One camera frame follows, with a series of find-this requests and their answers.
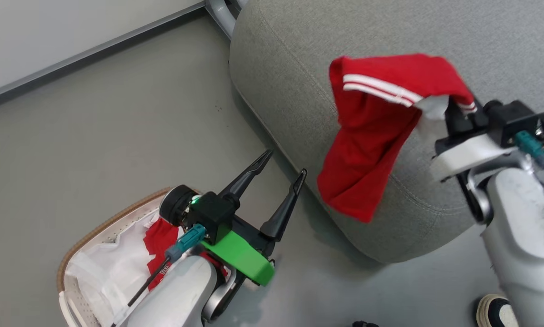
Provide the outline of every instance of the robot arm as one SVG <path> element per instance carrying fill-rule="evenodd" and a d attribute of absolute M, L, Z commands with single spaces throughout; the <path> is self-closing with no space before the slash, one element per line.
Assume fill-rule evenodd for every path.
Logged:
<path fill-rule="evenodd" d="M 436 143 L 432 172 L 439 180 L 456 176 L 486 225 L 482 239 L 519 325 L 544 326 L 544 188 L 532 165 L 544 168 L 544 151 L 516 142 L 525 132 L 544 149 L 544 113 L 519 101 L 493 101 L 484 111 L 469 119 L 448 113 L 450 136 Z M 481 174 L 491 175 L 478 183 Z"/>
<path fill-rule="evenodd" d="M 200 327 L 224 312 L 246 279 L 261 286 L 268 284 L 274 276 L 274 260 L 270 256 L 284 235 L 307 174 L 305 169 L 300 172 L 272 217 L 255 228 L 235 212 L 241 195 L 270 157 L 272 151 L 265 151 L 218 194 L 199 194 L 185 185 L 168 192 L 159 214 L 171 225 L 182 226 L 186 233 L 165 256 L 171 261 L 182 259 L 122 325 Z M 224 265 L 227 278 L 215 269 L 214 263 L 193 255 L 201 252 L 212 262 Z"/>

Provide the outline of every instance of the white laundry basket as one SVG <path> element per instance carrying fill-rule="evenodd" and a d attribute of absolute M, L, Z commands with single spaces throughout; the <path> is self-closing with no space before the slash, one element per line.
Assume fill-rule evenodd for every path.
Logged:
<path fill-rule="evenodd" d="M 100 323 L 93 314 L 90 305 L 80 293 L 75 277 L 67 274 L 70 260 L 80 250 L 87 250 L 100 243 L 114 243 L 116 236 L 132 223 L 157 211 L 163 197 L 170 190 L 165 188 L 145 197 L 139 202 L 124 209 L 114 217 L 105 221 L 88 235 L 84 236 L 64 256 L 58 269 L 58 292 L 60 293 L 60 309 L 69 327 L 99 327 Z"/>

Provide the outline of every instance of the shoe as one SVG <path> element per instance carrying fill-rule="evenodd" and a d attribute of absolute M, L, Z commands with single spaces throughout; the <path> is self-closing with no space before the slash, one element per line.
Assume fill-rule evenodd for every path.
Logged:
<path fill-rule="evenodd" d="M 368 323 L 365 321 L 355 321 L 353 323 L 353 327 L 379 327 L 375 325 L 374 323 Z"/>
<path fill-rule="evenodd" d="M 501 295 L 488 294 L 478 303 L 478 327 L 518 327 L 510 302 Z"/>

